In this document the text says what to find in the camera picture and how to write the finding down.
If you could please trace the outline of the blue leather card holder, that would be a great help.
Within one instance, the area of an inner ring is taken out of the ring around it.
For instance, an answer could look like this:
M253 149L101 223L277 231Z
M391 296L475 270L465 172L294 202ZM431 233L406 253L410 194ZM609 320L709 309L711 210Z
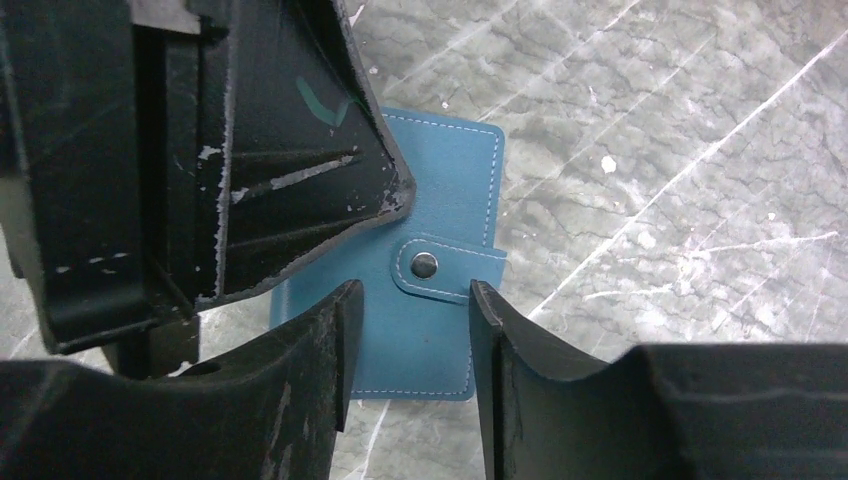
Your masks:
M465 401L475 391L472 280L501 282L496 248L505 136L494 125L387 108L416 181L410 214L361 233L273 290L269 323L304 312L340 283L363 283L356 399Z

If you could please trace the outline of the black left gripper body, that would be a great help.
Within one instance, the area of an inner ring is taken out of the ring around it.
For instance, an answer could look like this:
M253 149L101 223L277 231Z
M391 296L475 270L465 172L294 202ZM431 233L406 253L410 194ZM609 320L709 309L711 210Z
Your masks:
M5 1L1 226L46 349L199 356L232 219L228 1Z

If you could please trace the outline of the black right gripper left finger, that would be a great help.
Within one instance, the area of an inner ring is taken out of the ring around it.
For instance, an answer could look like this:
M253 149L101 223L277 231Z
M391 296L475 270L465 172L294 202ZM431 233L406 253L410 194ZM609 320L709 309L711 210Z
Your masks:
M177 377L1 365L5 479L325 479L346 424L364 287Z

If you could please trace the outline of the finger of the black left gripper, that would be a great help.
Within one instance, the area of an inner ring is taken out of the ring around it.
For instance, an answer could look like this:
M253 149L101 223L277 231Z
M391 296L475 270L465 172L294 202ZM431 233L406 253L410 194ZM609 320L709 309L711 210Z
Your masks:
M264 293L406 217L414 177L341 1L199 1L195 303Z

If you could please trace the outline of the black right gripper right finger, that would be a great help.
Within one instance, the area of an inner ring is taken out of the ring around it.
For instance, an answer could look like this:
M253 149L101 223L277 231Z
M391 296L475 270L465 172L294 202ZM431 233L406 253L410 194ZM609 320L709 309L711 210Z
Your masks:
M843 479L843 344L646 344L604 362L470 285L490 479Z

